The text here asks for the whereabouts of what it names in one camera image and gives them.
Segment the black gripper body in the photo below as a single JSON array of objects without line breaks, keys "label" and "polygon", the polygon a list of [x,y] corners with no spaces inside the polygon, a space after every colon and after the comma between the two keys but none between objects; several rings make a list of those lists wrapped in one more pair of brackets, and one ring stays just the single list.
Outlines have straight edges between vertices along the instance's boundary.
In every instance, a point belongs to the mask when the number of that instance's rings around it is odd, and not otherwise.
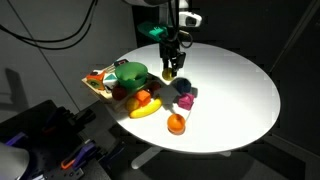
[{"label": "black gripper body", "polygon": [[160,58],[164,66],[183,66],[186,53],[180,50],[179,32],[174,28],[164,28],[160,34]]}]

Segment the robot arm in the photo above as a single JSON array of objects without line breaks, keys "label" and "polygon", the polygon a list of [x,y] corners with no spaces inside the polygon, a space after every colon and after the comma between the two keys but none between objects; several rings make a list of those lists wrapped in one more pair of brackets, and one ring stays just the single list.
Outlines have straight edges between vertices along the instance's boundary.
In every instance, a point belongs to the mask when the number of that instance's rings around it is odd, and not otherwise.
[{"label": "robot arm", "polygon": [[162,77],[172,80],[184,66],[186,53],[180,48],[190,48],[193,36],[188,28],[198,28],[202,17],[189,9],[189,0],[124,0],[133,6],[159,8],[157,22],[143,22],[138,31],[159,43],[160,58],[163,62]]}]

